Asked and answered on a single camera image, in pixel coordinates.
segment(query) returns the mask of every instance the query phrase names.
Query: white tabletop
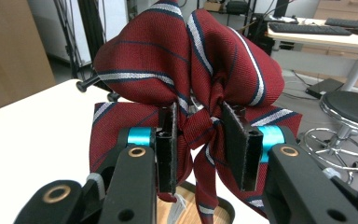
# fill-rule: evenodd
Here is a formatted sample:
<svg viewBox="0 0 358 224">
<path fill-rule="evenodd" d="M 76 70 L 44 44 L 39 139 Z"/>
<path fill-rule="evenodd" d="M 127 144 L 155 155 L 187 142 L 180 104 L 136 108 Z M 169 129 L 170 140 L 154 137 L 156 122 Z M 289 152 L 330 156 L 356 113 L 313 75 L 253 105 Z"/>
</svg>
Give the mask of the white tabletop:
<svg viewBox="0 0 358 224">
<path fill-rule="evenodd" d="M 94 104 L 107 91 L 85 93 L 69 80 L 0 109 L 0 223 L 17 214 L 46 184 L 58 179 L 86 183 Z M 188 179 L 195 183 L 194 176 Z M 232 202 L 235 222 L 268 223 L 236 199 L 220 181 L 217 192 Z"/>
<path fill-rule="evenodd" d="M 298 19 L 299 25 L 312 24 L 324 25 L 323 20 Z M 268 36 L 282 41 L 292 41 L 302 44 L 324 45 L 328 47 L 342 47 L 358 49 L 358 35 L 300 35 L 275 33 L 268 28 Z"/>
</svg>

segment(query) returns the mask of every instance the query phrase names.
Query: computer monitor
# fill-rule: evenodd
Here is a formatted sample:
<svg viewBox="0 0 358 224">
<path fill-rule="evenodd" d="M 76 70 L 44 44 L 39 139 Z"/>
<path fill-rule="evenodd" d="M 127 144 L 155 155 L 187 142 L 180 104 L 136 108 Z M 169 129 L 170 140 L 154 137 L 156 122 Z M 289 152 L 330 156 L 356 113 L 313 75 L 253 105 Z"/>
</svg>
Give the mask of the computer monitor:
<svg viewBox="0 0 358 224">
<path fill-rule="evenodd" d="M 278 0 L 277 5 L 275 6 L 273 17 L 274 18 L 284 17 L 286 15 L 286 10 L 288 5 L 289 5 L 289 0 Z"/>
</svg>

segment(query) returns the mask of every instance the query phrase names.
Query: teal band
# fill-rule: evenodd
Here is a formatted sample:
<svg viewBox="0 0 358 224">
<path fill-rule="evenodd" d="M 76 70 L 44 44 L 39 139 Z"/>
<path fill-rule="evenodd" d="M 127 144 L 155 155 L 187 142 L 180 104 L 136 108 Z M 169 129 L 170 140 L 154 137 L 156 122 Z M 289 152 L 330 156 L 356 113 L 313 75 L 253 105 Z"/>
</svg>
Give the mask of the teal band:
<svg viewBox="0 0 358 224">
<path fill-rule="evenodd" d="M 284 143 L 283 133 L 278 126 L 260 126 L 257 128 L 263 133 L 263 156 L 260 162 L 267 163 L 269 162 L 271 148 L 278 143 Z"/>
<path fill-rule="evenodd" d="M 150 135 L 152 128 L 150 127 L 132 127 L 130 128 L 127 138 L 127 145 L 134 144 L 139 146 L 150 147 Z"/>
</svg>

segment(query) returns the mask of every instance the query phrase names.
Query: striped fabric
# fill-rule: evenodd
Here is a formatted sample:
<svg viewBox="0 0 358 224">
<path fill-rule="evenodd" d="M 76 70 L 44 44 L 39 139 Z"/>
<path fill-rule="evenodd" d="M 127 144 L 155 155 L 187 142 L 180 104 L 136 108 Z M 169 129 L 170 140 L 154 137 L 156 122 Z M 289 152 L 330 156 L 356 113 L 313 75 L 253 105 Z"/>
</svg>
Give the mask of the striped fabric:
<svg viewBox="0 0 358 224">
<path fill-rule="evenodd" d="M 244 203 L 264 215 L 262 194 L 268 165 L 260 164 L 257 190 L 241 192 L 227 165 L 221 104 L 244 105 L 254 126 L 282 125 L 297 132 L 301 116 L 273 104 L 283 89 L 280 66 L 236 31 L 203 9 L 185 25 L 175 1 L 159 1 L 99 50 L 95 69 L 107 86 L 135 103 L 95 106 L 90 170 L 95 171 L 125 127 L 158 126 L 158 108 L 178 106 L 177 184 L 194 170 L 202 223 L 213 223 L 218 205 L 216 174 Z M 203 107 L 189 113 L 190 90 Z M 190 150 L 202 147 L 196 158 Z M 170 195 L 159 195 L 174 201 Z"/>
</svg>

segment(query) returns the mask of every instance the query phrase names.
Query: cardboard box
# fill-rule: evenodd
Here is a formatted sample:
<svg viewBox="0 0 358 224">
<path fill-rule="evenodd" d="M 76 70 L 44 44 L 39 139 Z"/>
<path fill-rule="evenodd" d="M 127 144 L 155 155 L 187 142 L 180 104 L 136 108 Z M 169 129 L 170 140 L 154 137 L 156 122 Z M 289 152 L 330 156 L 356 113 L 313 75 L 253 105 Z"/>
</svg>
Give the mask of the cardboard box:
<svg viewBox="0 0 358 224">
<path fill-rule="evenodd" d="M 220 11 L 223 8 L 221 3 L 205 2 L 204 9 L 207 11 Z"/>
<path fill-rule="evenodd" d="M 55 85 L 26 0 L 0 0 L 0 107 Z"/>
</svg>

